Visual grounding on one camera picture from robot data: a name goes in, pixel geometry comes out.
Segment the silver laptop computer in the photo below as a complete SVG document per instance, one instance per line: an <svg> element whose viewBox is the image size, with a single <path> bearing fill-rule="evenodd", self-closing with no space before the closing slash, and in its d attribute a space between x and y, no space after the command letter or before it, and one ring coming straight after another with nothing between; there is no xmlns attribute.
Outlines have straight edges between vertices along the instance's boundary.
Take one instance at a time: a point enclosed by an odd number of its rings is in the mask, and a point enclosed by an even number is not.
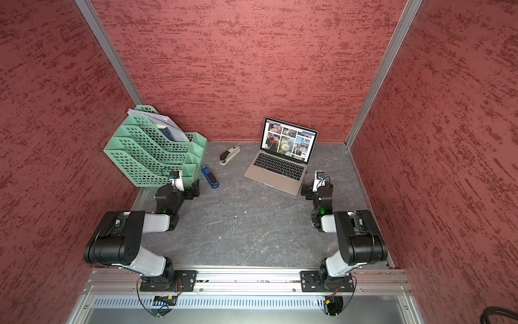
<svg viewBox="0 0 518 324"><path fill-rule="evenodd" d="M244 177L284 193L297 195L318 135L317 130L266 117L259 151Z"/></svg>

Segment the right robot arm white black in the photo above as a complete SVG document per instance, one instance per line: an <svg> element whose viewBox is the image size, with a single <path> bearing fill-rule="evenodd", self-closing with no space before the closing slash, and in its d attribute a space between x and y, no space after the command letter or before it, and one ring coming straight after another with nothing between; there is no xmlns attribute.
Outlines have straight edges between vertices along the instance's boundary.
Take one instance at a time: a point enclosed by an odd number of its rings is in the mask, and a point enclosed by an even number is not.
<svg viewBox="0 0 518 324"><path fill-rule="evenodd" d="M312 201L312 224L319 232L336 234L338 251L321 262L317 272L301 272L304 290L344 291L352 287L352 272L365 265L386 261L388 248L368 209L333 210L333 185L319 180L304 184L301 195Z"/></svg>

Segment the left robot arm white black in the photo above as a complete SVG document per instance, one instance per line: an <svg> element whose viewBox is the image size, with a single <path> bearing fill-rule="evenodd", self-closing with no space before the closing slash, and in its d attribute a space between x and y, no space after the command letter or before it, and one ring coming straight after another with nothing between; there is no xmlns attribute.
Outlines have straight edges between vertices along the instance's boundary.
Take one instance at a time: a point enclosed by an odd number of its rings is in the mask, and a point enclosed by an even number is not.
<svg viewBox="0 0 518 324"><path fill-rule="evenodd" d="M156 211L109 211L88 241L83 258L103 267L122 267L141 275L143 292L191 291L196 271L174 269L170 258L157 255L141 244L142 235L172 232L179 222L184 201L200 196L200 182L180 189L176 184L160 187L155 194Z"/></svg>

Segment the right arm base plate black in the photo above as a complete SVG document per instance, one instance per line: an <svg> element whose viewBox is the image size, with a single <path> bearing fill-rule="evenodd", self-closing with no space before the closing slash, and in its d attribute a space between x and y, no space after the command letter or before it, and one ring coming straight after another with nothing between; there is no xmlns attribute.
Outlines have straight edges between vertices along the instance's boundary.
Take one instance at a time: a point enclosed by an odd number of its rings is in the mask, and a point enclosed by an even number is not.
<svg viewBox="0 0 518 324"><path fill-rule="evenodd" d="M302 292L353 292L355 284L352 276L334 278L319 271L301 271Z"/></svg>

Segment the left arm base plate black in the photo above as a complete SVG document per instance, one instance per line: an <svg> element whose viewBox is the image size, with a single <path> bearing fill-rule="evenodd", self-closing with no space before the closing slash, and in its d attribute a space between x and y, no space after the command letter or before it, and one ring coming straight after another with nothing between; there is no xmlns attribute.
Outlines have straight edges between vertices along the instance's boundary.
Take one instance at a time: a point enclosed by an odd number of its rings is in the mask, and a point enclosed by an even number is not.
<svg viewBox="0 0 518 324"><path fill-rule="evenodd" d="M197 275L194 270L175 270L172 274L143 277L139 289L141 292L192 292Z"/></svg>

